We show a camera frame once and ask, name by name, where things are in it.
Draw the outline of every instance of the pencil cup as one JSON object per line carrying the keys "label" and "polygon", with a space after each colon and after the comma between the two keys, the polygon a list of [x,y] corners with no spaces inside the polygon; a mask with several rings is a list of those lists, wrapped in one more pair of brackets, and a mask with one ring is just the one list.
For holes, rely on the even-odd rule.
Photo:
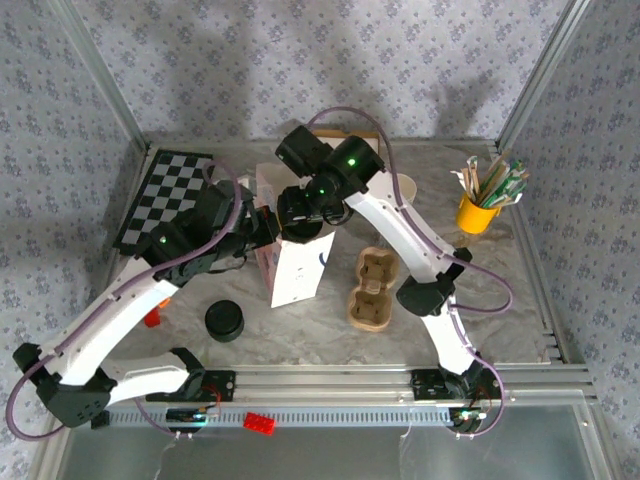
{"label": "pencil cup", "polygon": [[474,205],[467,195],[463,195],[456,215],[456,223],[467,233],[484,232],[493,217],[500,213],[500,208],[480,208]]}

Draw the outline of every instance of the marble surface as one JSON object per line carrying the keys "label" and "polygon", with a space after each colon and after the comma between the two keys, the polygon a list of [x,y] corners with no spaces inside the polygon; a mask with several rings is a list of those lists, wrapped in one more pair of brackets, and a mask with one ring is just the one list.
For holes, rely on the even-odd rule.
{"label": "marble surface", "polygon": [[[274,148],[275,144],[209,151],[227,159],[238,174],[243,174],[251,173],[256,163],[277,161]],[[515,290],[514,306],[506,314],[463,314],[473,344],[494,362],[546,362],[542,322],[508,215],[498,217],[480,236],[465,235],[455,225],[462,190],[449,170],[463,166],[467,155],[441,146],[402,145],[394,151],[399,171],[410,175],[418,185],[414,202],[417,211],[439,235],[455,246],[468,246],[477,264],[504,276]],[[422,322],[404,310],[395,297],[392,320],[384,332],[358,330],[346,319],[347,296],[356,286],[357,255],[376,239],[377,232],[368,222],[354,215],[336,233],[317,296],[275,309],[269,307],[253,255],[239,271],[200,275],[173,297],[162,311],[159,327],[148,329],[140,325],[120,343],[113,356],[156,355],[175,346],[186,346],[207,366],[436,365],[436,351]],[[403,265],[394,291],[407,275]],[[469,271],[457,281],[457,297],[461,303],[480,307],[505,300],[499,285]],[[221,299],[237,302],[245,317],[244,332],[228,344],[215,342],[204,327],[207,308]]]}

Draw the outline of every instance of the patterned wallpaper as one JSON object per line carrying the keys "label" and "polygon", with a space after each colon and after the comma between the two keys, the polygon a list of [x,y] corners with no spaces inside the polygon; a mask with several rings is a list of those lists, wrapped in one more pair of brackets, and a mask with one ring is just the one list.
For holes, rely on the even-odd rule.
{"label": "patterned wallpaper", "polygon": [[569,337],[629,479],[640,478],[640,5],[595,0],[514,147]]}
{"label": "patterned wallpaper", "polygon": [[219,141],[337,104],[495,138],[567,0],[73,2],[147,138]]}
{"label": "patterned wallpaper", "polygon": [[[101,288],[140,157],[46,3],[3,0],[0,14],[0,478],[22,480],[36,445],[5,424],[11,354],[49,338]],[[17,416],[40,433],[34,398],[25,388]]]}

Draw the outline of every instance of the chessboard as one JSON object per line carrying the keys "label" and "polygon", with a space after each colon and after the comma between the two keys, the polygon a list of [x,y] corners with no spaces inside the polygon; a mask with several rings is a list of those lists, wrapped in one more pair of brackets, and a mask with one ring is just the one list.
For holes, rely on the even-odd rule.
{"label": "chessboard", "polygon": [[114,242],[122,255],[133,255],[143,234],[195,205],[206,185],[202,167],[213,158],[163,149],[150,149],[147,163],[150,157],[147,173]]}

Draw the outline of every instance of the red object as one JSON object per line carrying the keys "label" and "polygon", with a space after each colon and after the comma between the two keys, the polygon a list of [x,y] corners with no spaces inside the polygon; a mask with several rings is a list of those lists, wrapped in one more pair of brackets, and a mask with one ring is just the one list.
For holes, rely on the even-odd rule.
{"label": "red object", "polygon": [[265,435],[273,435],[273,430],[276,428],[276,421],[272,418],[258,415],[257,413],[247,413],[247,417],[244,419],[244,428],[258,433],[264,433]]}
{"label": "red object", "polygon": [[157,327],[158,325],[160,325],[160,312],[158,308],[154,308],[145,315],[144,324],[149,328]]}

